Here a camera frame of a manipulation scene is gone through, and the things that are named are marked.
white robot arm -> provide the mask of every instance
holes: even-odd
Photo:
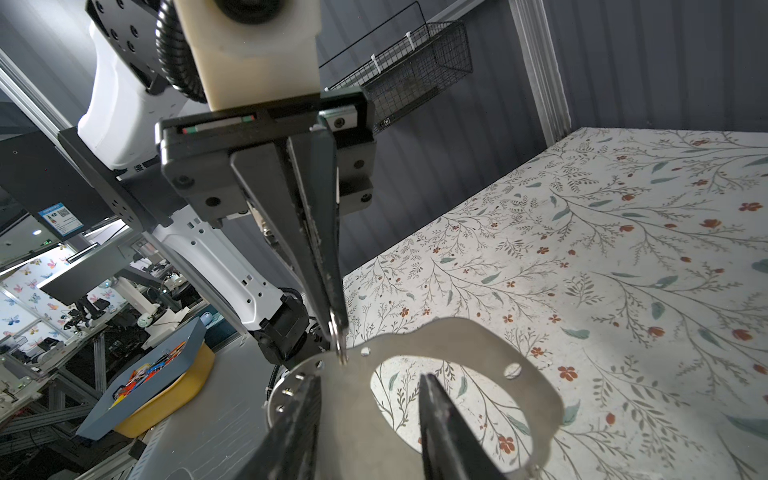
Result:
[[[183,257],[285,363],[306,337],[290,313],[306,310],[218,230],[251,213],[341,351],[338,215],[370,204],[372,104],[360,90],[318,93],[319,0],[176,3],[89,1],[91,105],[60,140],[123,221]],[[177,120],[187,97],[212,113]],[[256,170],[243,159],[254,150],[268,156]]]

floral tablecloth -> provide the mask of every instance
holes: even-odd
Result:
[[[768,478],[765,177],[768,134],[582,128],[348,275],[348,343],[440,316],[507,339],[566,406],[542,478]],[[411,446],[421,372],[500,468],[528,457],[500,388],[400,357],[371,388]]]

yellow container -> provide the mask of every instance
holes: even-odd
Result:
[[[208,379],[214,367],[216,354],[203,342],[195,356],[194,362],[187,371],[171,383],[168,388],[158,393],[139,410],[116,426],[114,430],[135,439],[142,433],[157,425],[160,420],[176,412],[185,403],[192,400]]]

black motor joint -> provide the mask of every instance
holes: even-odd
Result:
[[[280,13],[284,0],[215,0],[232,20],[246,25],[268,22]]]

metal plate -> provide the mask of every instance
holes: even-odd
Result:
[[[522,468],[505,474],[522,480],[534,477],[549,458],[549,446],[563,418],[563,403],[554,387],[520,352],[468,319],[437,319],[404,335],[377,336],[348,351],[340,365],[335,352],[300,363],[276,386],[270,397],[270,425],[280,406],[290,400],[301,377],[319,375],[323,381],[323,412],[318,437],[320,478],[370,480],[424,478],[421,455],[397,436],[376,406],[370,379],[393,356],[428,356],[467,366],[488,377],[522,409],[531,430],[533,451]],[[513,380],[504,377],[512,363],[521,366]]]

